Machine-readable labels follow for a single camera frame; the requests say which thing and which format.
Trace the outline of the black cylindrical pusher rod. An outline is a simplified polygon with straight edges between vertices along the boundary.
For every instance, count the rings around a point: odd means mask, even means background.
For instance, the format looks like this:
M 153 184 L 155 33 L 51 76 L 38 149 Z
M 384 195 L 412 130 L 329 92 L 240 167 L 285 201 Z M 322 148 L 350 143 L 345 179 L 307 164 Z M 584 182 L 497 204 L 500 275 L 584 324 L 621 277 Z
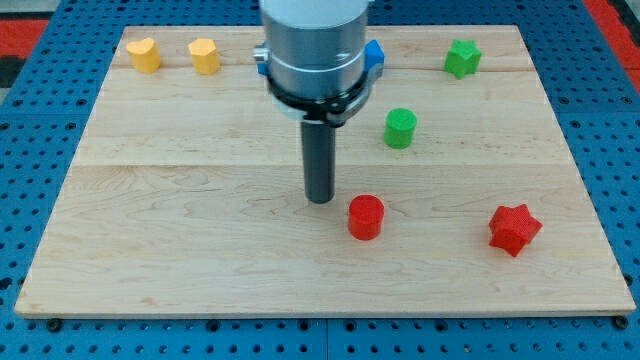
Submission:
M 305 195 L 313 203 L 327 203 L 335 191 L 335 129 L 309 123 L 300 128 Z

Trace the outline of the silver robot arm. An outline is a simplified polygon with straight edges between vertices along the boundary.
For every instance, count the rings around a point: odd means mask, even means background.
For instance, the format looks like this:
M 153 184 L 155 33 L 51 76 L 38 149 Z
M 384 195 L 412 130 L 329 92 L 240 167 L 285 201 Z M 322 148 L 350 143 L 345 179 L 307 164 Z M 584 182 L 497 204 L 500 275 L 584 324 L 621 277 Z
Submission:
M 368 0 L 261 0 L 254 49 L 281 111 L 300 123 L 306 198 L 331 201 L 336 130 L 366 104 L 383 63 L 367 65 Z

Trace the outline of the blue block behind arm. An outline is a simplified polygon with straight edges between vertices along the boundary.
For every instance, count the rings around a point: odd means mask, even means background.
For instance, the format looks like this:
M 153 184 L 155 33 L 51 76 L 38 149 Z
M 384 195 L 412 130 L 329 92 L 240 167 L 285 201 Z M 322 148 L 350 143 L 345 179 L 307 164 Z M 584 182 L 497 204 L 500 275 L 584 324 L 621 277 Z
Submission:
M 256 63 L 257 72 L 262 76 L 268 75 L 268 62 L 266 60 L 258 61 Z

